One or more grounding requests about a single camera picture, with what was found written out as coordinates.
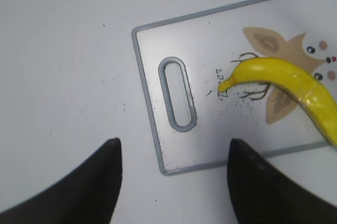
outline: white cutting board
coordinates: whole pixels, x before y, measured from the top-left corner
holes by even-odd
[[[231,61],[253,53],[292,60],[309,69],[337,100],[337,79],[333,79],[337,73],[336,3],[251,0],[136,28],[135,51],[161,172],[171,175],[224,165],[232,138],[246,140],[267,156],[325,146],[303,109],[289,107],[291,102],[273,92],[273,86],[259,100],[250,98],[264,93],[241,97],[247,91],[262,91],[263,85],[234,87],[228,97],[216,89],[238,64]],[[179,58],[186,67],[197,114],[196,125],[187,132],[169,123],[158,74],[161,61],[168,57]],[[174,74],[170,76],[172,82],[177,81]],[[177,121],[186,123],[189,110],[181,101],[184,88],[170,88],[172,99],[180,95],[172,102]]]

